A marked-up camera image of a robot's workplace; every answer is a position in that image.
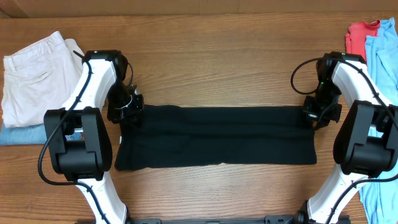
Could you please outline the black t-shirt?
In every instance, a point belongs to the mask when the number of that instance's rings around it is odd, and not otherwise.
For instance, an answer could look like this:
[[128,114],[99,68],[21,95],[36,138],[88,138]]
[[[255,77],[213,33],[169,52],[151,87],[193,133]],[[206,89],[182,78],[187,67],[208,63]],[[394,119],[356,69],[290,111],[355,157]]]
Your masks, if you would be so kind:
[[213,164],[312,165],[315,132],[298,106],[150,106],[122,124],[117,170]]

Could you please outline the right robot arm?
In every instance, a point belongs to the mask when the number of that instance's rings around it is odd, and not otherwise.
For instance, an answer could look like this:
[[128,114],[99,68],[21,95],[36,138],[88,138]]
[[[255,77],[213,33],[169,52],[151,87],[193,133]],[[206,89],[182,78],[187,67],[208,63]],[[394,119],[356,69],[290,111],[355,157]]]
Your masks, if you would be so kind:
[[360,190],[384,182],[397,163],[397,106],[377,88],[360,55],[330,52],[313,58],[318,86],[305,93],[303,114],[314,130],[338,122],[344,97],[349,112],[333,145],[335,164],[320,190],[306,200],[291,223],[349,223],[340,213]]

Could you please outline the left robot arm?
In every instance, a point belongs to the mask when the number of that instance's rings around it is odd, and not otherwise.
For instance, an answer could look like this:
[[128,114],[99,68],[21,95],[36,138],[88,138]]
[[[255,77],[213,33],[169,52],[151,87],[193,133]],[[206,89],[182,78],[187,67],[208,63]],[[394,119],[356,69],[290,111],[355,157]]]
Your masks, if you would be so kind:
[[119,50],[89,50],[79,54],[81,78],[57,110],[47,110],[47,140],[40,152],[38,173],[49,185],[77,187],[95,216],[95,223],[132,223],[109,170],[113,150],[101,115],[114,124],[136,124],[144,98],[131,82],[124,83],[132,65]]

